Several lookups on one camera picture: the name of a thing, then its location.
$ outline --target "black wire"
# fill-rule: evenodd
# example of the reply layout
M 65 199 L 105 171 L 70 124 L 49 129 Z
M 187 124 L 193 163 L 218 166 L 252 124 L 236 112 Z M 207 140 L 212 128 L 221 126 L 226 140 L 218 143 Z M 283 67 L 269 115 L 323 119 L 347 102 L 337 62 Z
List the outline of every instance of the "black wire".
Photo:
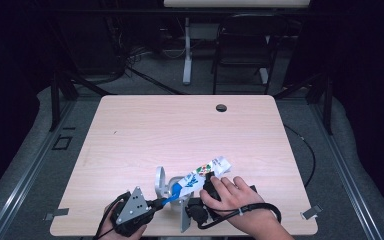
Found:
M 276 214 L 276 218 L 277 218 L 277 221 L 280 223 L 282 221 L 282 214 L 280 213 L 279 209 L 274 206 L 273 204 L 270 204 L 270 203 L 254 203 L 254 204 L 249 204 L 249 205 L 246 205 L 246 206 L 243 206 L 239 209 L 232 209 L 232 210 L 217 210 L 217 209 L 212 209 L 212 208 L 209 208 L 207 207 L 208 209 L 211 209 L 213 211 L 216 211 L 216 212 L 231 212 L 223 217 L 220 217 L 218 218 L 217 220 L 215 220 L 214 222 L 211 222 L 207 225 L 202 225 L 202 223 L 199 223 L 198 224 L 198 228 L 199 229 L 208 229 L 210 227 L 213 227 L 231 217 L 234 217 L 238 214 L 241 214 L 241 213 L 245 213 L 245 212 L 248 212 L 248 211 L 252 211 L 252 210 L 255 210 L 255 209 L 268 209 L 270 211 L 273 211 L 275 214 Z
M 308 184 L 310 183 L 311 179 L 313 178 L 313 175 L 314 175 L 314 172 L 316 170 L 316 155 L 314 154 L 314 150 L 313 148 L 310 146 L 310 144 L 308 144 L 308 142 L 304 139 L 303 136 L 301 136 L 297 131 L 293 130 L 291 127 L 289 127 L 288 125 L 286 124 L 283 124 L 283 126 L 285 126 L 285 128 L 289 129 L 290 131 L 292 131 L 293 133 L 295 133 L 299 138 L 301 138 L 301 140 L 305 143 L 305 145 L 308 147 L 308 149 L 310 150 L 311 152 L 311 155 L 313 157 L 313 167 L 311 169 L 311 174 L 310 176 L 308 177 L 307 181 L 305 182 L 304 184 L 304 187 L 307 187 Z
M 177 94 L 177 95 L 189 95 L 188 93 L 185 93 L 185 92 L 181 92 L 181 91 L 178 91 L 174 88 L 171 88 L 169 86 L 166 86 L 164 84 L 162 84 L 161 82 L 153 79 L 152 77 L 148 76 L 148 75 L 145 75 L 135 69 L 133 69 L 132 67 L 130 66 L 126 66 L 127 69 L 129 69 L 131 72 L 133 72 L 134 74 L 138 75 L 139 77 L 145 79 L 146 81 L 150 82 L 150 83 L 153 83 L 154 85 L 156 85 L 157 87 L 163 89 L 164 91 L 167 91 L 171 94 Z
M 104 213 L 104 216 L 102 217 L 101 219 L 101 222 L 99 223 L 99 227 L 98 229 L 96 230 L 96 234 L 95 236 L 93 237 L 93 240 L 96 240 L 96 239 L 100 239 L 101 237 L 105 236 L 106 234 L 108 234 L 109 232 L 111 232 L 112 230 L 114 230 L 114 228 L 111 228 L 109 231 L 107 231 L 106 233 L 102 234 L 102 235 L 99 235 L 101 233 L 101 229 L 102 229 L 102 226 L 104 225 L 104 222 L 105 220 L 107 219 L 108 217 L 108 214 L 111 212 L 112 208 L 114 207 L 114 205 L 116 203 L 118 203 L 120 200 L 122 199 L 122 195 L 118 196 L 110 205 L 108 205 L 107 209 L 105 210 L 105 213 Z

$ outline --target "table surface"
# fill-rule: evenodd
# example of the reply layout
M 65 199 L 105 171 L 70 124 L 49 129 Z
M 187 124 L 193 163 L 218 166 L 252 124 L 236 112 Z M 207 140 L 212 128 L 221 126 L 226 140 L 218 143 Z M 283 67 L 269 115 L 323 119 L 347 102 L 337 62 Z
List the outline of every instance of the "table surface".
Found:
M 227 111 L 218 112 L 224 104 Z M 232 164 L 229 178 L 241 176 L 266 202 L 282 212 L 282 225 L 293 235 L 317 232 L 276 103 L 270 96 L 160 95 L 106 96 L 97 109 L 59 209 L 55 236 L 92 236 L 105 206 L 126 190 L 141 187 L 154 200 L 157 167 L 166 183 L 217 156 Z M 210 229 L 180 233 L 180 214 L 166 206 L 144 236 L 239 236 L 227 221 Z
M 164 0 L 165 7 L 307 8 L 310 0 Z

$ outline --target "black hole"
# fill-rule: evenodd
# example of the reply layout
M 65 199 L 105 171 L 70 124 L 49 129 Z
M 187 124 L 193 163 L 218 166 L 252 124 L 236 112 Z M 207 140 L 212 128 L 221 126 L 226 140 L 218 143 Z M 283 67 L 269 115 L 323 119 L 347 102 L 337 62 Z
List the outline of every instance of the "black hole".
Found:
M 219 104 L 219 105 L 216 106 L 216 110 L 219 111 L 219 112 L 226 112 L 227 107 L 224 104 Z

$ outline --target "human hand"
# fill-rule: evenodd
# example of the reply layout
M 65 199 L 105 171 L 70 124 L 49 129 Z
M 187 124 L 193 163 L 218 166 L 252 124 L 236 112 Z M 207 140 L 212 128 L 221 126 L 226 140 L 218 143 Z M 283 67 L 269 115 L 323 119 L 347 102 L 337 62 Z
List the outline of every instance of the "human hand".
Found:
M 254 192 L 241 177 L 233 178 L 233 183 L 225 177 L 220 180 L 216 177 L 211 177 L 211 182 L 221 201 L 212 198 L 206 190 L 201 190 L 200 196 L 204 204 L 214 209 L 220 216 L 225 216 L 230 212 L 217 210 L 236 210 L 245 205 L 264 203 L 264 199 Z M 233 216 L 227 221 L 237 229 L 256 239 L 291 238 L 270 210 L 255 209 L 245 212 L 243 216 Z
M 117 204 L 115 204 L 114 207 L 111 209 L 111 211 L 109 212 L 107 218 L 105 219 L 105 221 L 102 225 L 101 232 L 99 233 L 99 236 L 102 236 L 102 237 L 100 237 L 99 239 L 100 240 L 138 240 L 138 239 L 140 239 L 142 237 L 142 234 L 145 232 L 147 225 L 141 226 L 130 237 L 122 236 L 121 234 L 118 234 L 115 232 L 115 230 L 113 230 L 113 224 L 110 220 L 110 217 L 114 211 L 115 206 L 117 206 Z

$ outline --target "chair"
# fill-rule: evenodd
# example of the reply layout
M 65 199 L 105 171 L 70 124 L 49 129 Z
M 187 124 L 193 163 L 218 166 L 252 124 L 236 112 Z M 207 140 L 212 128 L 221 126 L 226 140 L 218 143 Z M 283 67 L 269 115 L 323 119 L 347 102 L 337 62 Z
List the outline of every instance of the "chair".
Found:
M 288 21 L 275 15 L 235 14 L 219 25 L 211 72 L 216 94 L 218 67 L 269 70 L 264 94 L 268 93 L 277 48 L 288 31 Z

